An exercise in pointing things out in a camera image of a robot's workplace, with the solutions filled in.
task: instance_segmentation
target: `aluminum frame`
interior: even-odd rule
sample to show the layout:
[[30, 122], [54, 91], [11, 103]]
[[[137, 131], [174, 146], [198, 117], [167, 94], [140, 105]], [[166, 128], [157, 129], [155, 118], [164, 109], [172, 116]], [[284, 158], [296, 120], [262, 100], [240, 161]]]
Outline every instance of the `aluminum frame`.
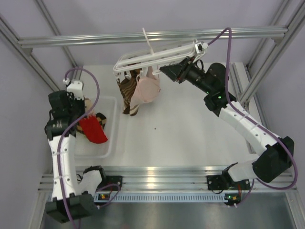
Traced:
[[32, 49], [24, 49], [19, 44], [19, 36], [0, 14], [0, 38], [18, 55], [25, 63], [31, 67], [43, 81], [53, 90], [57, 91], [60, 87], [52, 79], [48, 71], [42, 66], [39, 60], [32, 53]]
[[285, 34], [283, 40], [272, 49], [266, 61], [263, 63], [259, 71], [253, 76], [253, 78], [245, 88], [243, 94], [240, 97], [240, 102], [242, 104], [250, 101], [250, 99], [255, 95], [264, 78], [274, 68], [278, 60], [282, 57], [288, 46], [292, 43], [294, 38], [300, 32], [304, 24], [305, 1], [303, 0], [299, 7], [296, 9], [294, 15], [292, 16], [292, 20], [288, 25], [288, 32]]
[[[211, 40], [223, 29], [179, 30], [147, 32], [150, 42], [156, 41], [184, 41], [184, 40]], [[232, 28], [232, 38], [282, 38], [287, 32], [285, 26], [258, 26], [245, 28]], [[22, 48], [56, 47], [73, 45], [115, 44], [146, 42], [142, 32], [116, 33], [101, 35], [76, 35], [53, 37], [23, 37], [18, 42]]]
[[[273, 16], [273, 19], [270, 22], [270, 25], [276, 25], [280, 19], [285, 14], [288, 6], [291, 4], [292, 0], [282, 0], [282, 3], [280, 4], [279, 8], [277, 9], [275, 15]], [[256, 61], [257, 57], [259, 56], [260, 52], [266, 47], [268, 39], [262, 39], [260, 43], [258, 44], [257, 48], [255, 49], [255, 52], [253, 56], [251, 57], [249, 63], [247, 66], [251, 68]]]
[[[232, 80], [232, 85], [233, 85], [236, 99], [237, 99], [237, 101], [239, 101], [239, 97], [241, 96], [241, 94], [243, 92], [243, 88], [241, 86], [240, 77], [239, 77], [238, 70], [237, 70], [235, 63], [230, 65], [229, 74], [230, 74], [230, 79]], [[247, 112], [250, 113], [248, 107], [245, 107], [245, 109]], [[246, 141], [246, 144], [247, 144], [247, 148], [248, 148], [250, 154], [255, 154], [250, 143], [248, 141]]]
[[[38, 9], [40, 10], [40, 12], [42, 13], [43, 17], [45, 18], [46, 22], [48, 23], [50, 29], [54, 33], [54, 35], [60, 36], [61, 32], [59, 31], [57, 25], [55, 24], [53, 17], [51, 16], [51, 14], [50, 14], [48, 8], [46, 7], [45, 3], [43, 2], [43, 0], [35, 0], [35, 3], [37, 5]], [[70, 61], [70, 64], [73, 67], [77, 67], [78, 65], [77, 65], [72, 53], [70, 52], [69, 48], [62, 47], [62, 50], [65, 53], [68, 60]]]
[[299, 193], [286, 193], [288, 205], [297, 229], [305, 228], [305, 209]]
[[[245, 66], [244, 69], [246, 71], [248, 81], [250, 82], [250, 80], [252, 79], [252, 76], [251, 76], [251, 73], [249, 71], [249, 68], [247, 66]], [[266, 117], [266, 114], [265, 114], [264, 110], [262, 109], [262, 106], [261, 106], [262, 102], [261, 102], [261, 98], [260, 98], [259, 94], [255, 94], [253, 97], [254, 97], [254, 100], [255, 100], [255, 104], [257, 105], [257, 111], [258, 111], [258, 114], [261, 118], [262, 125], [264, 127], [266, 127], [267, 129], [270, 129], [268, 119]]]
[[[77, 174], [82, 174], [87, 167], [78, 167]], [[219, 175], [225, 166], [208, 167], [103, 167], [107, 175], [123, 176], [121, 191], [124, 193], [211, 193], [208, 190], [206, 176]], [[271, 185], [288, 186], [293, 181], [290, 172], [284, 172]], [[45, 193], [53, 190], [53, 175], [44, 174], [38, 191]], [[256, 182], [253, 192], [278, 192]], [[297, 192], [296, 187], [280, 192]], [[224, 193], [236, 193], [227, 190]]]

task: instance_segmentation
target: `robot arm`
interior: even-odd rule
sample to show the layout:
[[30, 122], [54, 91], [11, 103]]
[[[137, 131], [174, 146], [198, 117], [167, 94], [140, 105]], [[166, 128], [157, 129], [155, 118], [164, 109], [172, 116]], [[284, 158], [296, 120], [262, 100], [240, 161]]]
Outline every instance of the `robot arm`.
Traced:
[[46, 212], [59, 222], [69, 221], [63, 201], [66, 199], [73, 219], [92, 215], [96, 210], [93, 196], [98, 185], [105, 181], [101, 167], [90, 167], [84, 171], [80, 184], [75, 173], [76, 127], [73, 126], [61, 142], [61, 150], [57, 151], [64, 130], [85, 112], [83, 82], [72, 80], [67, 90], [49, 94], [52, 106], [50, 119], [45, 126], [53, 160], [53, 193], [52, 202], [46, 204]]
[[[244, 179], [260, 178], [264, 182], [271, 182], [281, 173], [286, 171], [292, 162], [285, 150], [278, 142], [265, 133], [258, 124], [255, 125], [246, 117], [251, 117], [229, 93], [229, 98], [234, 107], [242, 112], [236, 112], [228, 103], [225, 96], [225, 67], [220, 63], [213, 63], [205, 73], [195, 65], [194, 57], [186, 57], [178, 64], [163, 66], [161, 72], [166, 74], [174, 82], [189, 81], [205, 93], [204, 98], [207, 108], [215, 115], [230, 124], [239, 132], [254, 148], [259, 155], [257, 160], [244, 163], [235, 163], [223, 171], [222, 180], [226, 187], [234, 186], [234, 182]], [[293, 155], [294, 142], [291, 138], [278, 137]]]

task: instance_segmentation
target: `ventilation grille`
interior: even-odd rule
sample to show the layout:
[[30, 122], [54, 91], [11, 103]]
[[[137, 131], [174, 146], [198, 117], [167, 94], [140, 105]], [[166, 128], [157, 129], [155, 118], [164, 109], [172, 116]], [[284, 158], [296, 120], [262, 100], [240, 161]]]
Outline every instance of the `ventilation grille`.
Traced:
[[[107, 200], [98, 200], [95, 195], [94, 202], [107, 202]], [[120, 193], [113, 200], [116, 203], [199, 203], [199, 202], [227, 202], [224, 194], [206, 194], [206, 193]]]

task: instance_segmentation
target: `pink bra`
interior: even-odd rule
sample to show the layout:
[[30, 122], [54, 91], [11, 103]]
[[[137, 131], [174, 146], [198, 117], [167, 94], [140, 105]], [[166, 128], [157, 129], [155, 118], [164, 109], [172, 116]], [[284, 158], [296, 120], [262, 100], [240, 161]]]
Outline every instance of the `pink bra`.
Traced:
[[150, 66], [147, 75], [137, 76], [137, 86], [130, 101], [130, 107], [135, 107], [143, 103], [150, 103], [155, 100], [160, 92], [160, 79], [153, 74], [153, 68]]

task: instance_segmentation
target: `white tray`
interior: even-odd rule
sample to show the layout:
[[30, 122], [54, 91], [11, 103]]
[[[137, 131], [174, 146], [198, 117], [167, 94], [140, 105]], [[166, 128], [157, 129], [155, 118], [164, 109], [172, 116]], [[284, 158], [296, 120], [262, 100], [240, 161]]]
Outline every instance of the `white tray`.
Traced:
[[115, 149], [116, 136], [118, 131], [118, 101], [113, 96], [100, 96], [95, 108], [96, 113], [106, 116], [107, 122], [104, 133], [108, 141], [102, 144], [90, 142], [85, 135], [76, 134], [75, 158], [76, 159], [102, 159], [109, 156]]

